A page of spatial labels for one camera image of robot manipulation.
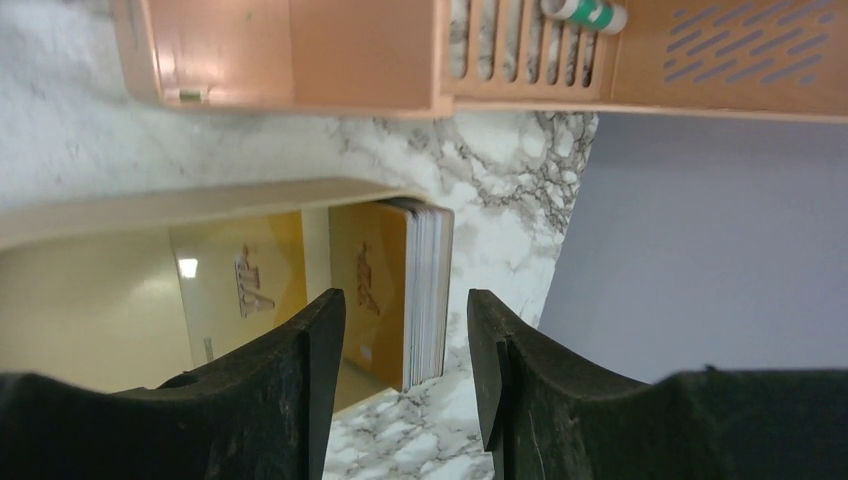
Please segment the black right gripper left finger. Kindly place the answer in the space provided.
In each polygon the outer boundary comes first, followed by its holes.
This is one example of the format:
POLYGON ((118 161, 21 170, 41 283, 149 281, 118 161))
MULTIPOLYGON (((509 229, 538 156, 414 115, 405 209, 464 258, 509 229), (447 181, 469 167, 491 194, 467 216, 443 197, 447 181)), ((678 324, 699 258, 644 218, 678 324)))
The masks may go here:
POLYGON ((319 479, 345 330, 330 289, 238 349, 155 389, 106 394, 1 378, 5 479, 319 479))

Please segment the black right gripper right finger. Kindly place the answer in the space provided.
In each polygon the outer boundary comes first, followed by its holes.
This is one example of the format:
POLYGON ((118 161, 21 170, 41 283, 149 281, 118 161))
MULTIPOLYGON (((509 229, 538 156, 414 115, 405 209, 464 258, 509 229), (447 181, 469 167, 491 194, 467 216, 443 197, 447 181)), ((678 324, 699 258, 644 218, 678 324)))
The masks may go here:
POLYGON ((708 367, 642 383, 493 292, 467 299, 484 449, 499 479, 843 479, 847 373, 708 367))

